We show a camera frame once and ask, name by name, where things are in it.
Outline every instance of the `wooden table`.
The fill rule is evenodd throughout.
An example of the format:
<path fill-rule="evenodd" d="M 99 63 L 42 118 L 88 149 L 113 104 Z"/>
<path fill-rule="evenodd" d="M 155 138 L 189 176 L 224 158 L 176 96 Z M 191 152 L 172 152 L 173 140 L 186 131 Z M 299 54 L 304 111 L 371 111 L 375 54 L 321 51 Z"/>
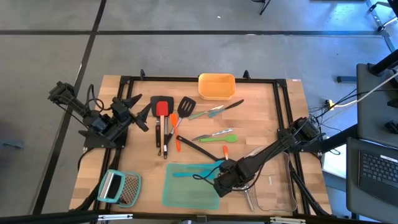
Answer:
<path fill-rule="evenodd" d="M 98 98 L 102 99 L 107 107 L 111 99 L 116 96 L 120 76 L 105 75 Z M 202 100 L 197 92 L 196 82 L 146 82 L 135 81 L 132 95 L 142 93 L 142 98 L 133 107 L 132 112 L 136 114 L 150 102 L 150 97 L 155 95 L 165 95 L 174 97 L 174 113 L 184 96 L 188 96 L 197 102 L 194 113 L 208 110 L 214 106 L 228 106 L 238 100 L 244 99 L 244 103 L 236 108 L 227 110 L 213 119 L 201 116 L 194 120 L 184 119 L 178 127 L 179 135 L 192 139 L 202 134 L 214 133 L 226 128 L 234 128 L 234 133 L 239 136 L 236 143 L 197 143 L 202 148 L 214 154 L 216 157 L 223 157 L 222 145 L 227 145 L 229 157 L 239 159 L 251 152 L 258 146 L 268 146 L 277 140 L 276 130 L 279 127 L 273 87 L 264 83 L 237 83 L 236 93 L 229 101 L 205 101 Z M 300 80 L 287 80 L 289 98 L 292 108 L 293 119 L 308 116 L 307 102 Z M 282 90 L 280 90 L 280 100 L 282 111 L 284 112 L 285 126 L 287 126 L 287 115 L 284 107 Z M 212 163 L 213 161 L 203 154 L 195 151 L 184 143 L 181 143 L 182 151 L 176 152 L 175 140 L 169 144 L 169 156 L 167 160 L 157 156 L 155 147 L 155 118 L 149 115 L 147 119 L 149 131 L 142 132 L 135 124 L 130 125 L 127 143 L 122 151 L 119 164 L 120 171 L 134 171 L 142 177 L 142 190 L 136 204 L 131 208 L 119 208 L 112 206 L 113 212 L 136 212 L 136 213 L 187 213 L 187 214 L 214 214 L 214 215 L 291 215 L 292 212 L 280 210 L 263 211 L 255 206 L 255 211 L 251 212 L 243 194 L 231 192 L 220 199 L 219 210 L 199 210 L 192 208 L 165 207 L 162 205 L 162 194 L 165 181 L 165 171 L 168 163 L 178 162 L 182 164 Z M 84 198 L 93 190 L 98 183 L 101 165 L 103 161 L 104 149 L 94 149 L 87 154 L 80 166 L 77 176 L 75 189 L 73 192 L 70 208 L 79 206 Z M 301 161 L 305 183 L 309 191 L 324 210 L 331 213 L 325 182 L 319 160 L 307 153 L 301 153 Z M 284 187 L 288 183 L 286 170 L 280 165 L 282 156 L 276 157 L 273 161 L 266 164 L 259 182 L 256 184 L 256 195 L 259 204 L 273 204 L 279 208 L 285 208 L 283 202 L 288 194 Z M 274 189 L 270 190 L 269 177 L 276 180 Z M 297 197 L 298 211 L 302 213 L 302 203 L 300 191 L 295 188 Z"/>

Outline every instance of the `kitchen knife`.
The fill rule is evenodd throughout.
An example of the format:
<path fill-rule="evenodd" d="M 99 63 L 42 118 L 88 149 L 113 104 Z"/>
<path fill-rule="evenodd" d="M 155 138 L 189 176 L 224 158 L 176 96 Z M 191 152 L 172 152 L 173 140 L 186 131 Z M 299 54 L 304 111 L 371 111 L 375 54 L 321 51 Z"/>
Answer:
<path fill-rule="evenodd" d="M 229 133 L 229 132 L 231 132 L 233 130 L 234 130 L 233 128 L 228 128 L 228 129 L 225 129 L 223 131 L 219 131 L 219 132 L 214 133 L 214 134 L 204 134 L 204 135 L 201 135 L 201 136 L 198 136 L 198 137 L 192 139 L 192 141 L 196 141 L 196 140 L 202 139 L 202 138 L 208 138 L 208 137 L 216 136 L 216 135 L 219 135 L 219 134 Z"/>
<path fill-rule="evenodd" d="M 198 117 L 200 117 L 200 116 L 202 116 L 202 115 L 204 115 L 204 114 L 210 113 L 210 112 L 215 111 L 215 110 L 219 110 L 219 109 L 221 109 L 223 106 L 224 106 L 224 105 L 216 106 L 215 108 L 212 108 L 212 109 L 210 109 L 210 110 L 206 110 L 206 111 L 204 111 L 204 112 L 191 115 L 191 116 L 188 117 L 188 119 L 195 119 L 195 118 L 198 118 Z"/>
<path fill-rule="evenodd" d="M 223 111 L 225 111 L 225 110 L 234 108 L 235 106 L 238 106 L 238 105 L 240 105 L 241 103 L 243 103 L 243 101 L 244 101 L 244 100 L 239 100 L 238 102 L 233 103 L 233 104 L 227 106 L 227 107 L 224 108 L 224 109 L 220 109 L 220 110 L 218 110 L 218 111 L 212 111 L 212 112 L 209 113 L 209 118 L 212 118 L 212 117 L 218 115 L 219 113 L 221 113 L 221 112 L 223 112 Z"/>

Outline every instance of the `concrete floor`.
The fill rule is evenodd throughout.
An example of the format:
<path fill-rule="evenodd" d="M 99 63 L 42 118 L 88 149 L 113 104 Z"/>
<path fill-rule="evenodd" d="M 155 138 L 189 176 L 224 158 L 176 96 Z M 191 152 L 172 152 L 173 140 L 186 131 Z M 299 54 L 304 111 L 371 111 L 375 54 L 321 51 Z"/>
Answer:
<path fill-rule="evenodd" d="M 91 30 L 99 4 L 99 0 L 3 0 L 0 30 Z M 112 0 L 106 4 L 99 29 L 377 29 L 362 1 L 273 0 L 263 16 L 258 15 L 260 7 L 248 0 Z M 380 18 L 390 16 L 387 9 L 376 9 Z M 393 42 L 395 26 L 387 30 Z M 62 111 L 47 100 L 48 91 L 58 80 L 74 82 L 87 41 L 86 35 L 0 35 L 0 71 L 4 80 L 0 83 L 0 133 L 2 138 L 25 142 L 23 150 L 0 151 L 0 216 L 29 213 L 62 116 Z M 375 63 L 389 53 L 379 35 L 97 36 L 79 98 L 84 98 L 90 83 L 98 92 L 103 75 L 138 75 L 144 69 L 148 76 L 196 77 L 203 72 L 226 72 L 240 77 L 247 69 L 253 78 L 301 79 L 308 107 L 313 108 L 325 99 L 339 100 L 356 88 L 355 84 L 338 84 L 337 76 L 355 76 L 357 63 Z M 354 123 L 356 108 L 352 107 L 326 124 L 345 129 Z M 68 209 L 83 145 L 79 129 L 81 125 L 72 120 L 45 213 Z M 324 130 L 329 136 L 337 133 Z"/>

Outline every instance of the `grater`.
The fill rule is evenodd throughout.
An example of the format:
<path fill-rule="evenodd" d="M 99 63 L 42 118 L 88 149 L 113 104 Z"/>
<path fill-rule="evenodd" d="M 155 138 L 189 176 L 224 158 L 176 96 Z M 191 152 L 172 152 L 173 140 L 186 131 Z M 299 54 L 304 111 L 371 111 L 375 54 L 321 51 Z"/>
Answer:
<path fill-rule="evenodd" d="M 99 186 L 97 200 L 129 208 L 135 204 L 140 190 L 141 176 L 139 174 L 109 169 Z"/>

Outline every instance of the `orange container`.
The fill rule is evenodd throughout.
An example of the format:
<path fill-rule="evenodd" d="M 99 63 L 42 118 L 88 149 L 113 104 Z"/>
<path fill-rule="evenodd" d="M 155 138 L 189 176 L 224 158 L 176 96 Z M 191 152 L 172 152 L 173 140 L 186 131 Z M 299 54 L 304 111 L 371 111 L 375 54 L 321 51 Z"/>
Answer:
<path fill-rule="evenodd" d="M 199 95 L 204 100 L 229 100 L 235 94 L 235 77 L 226 73 L 199 76 Z"/>

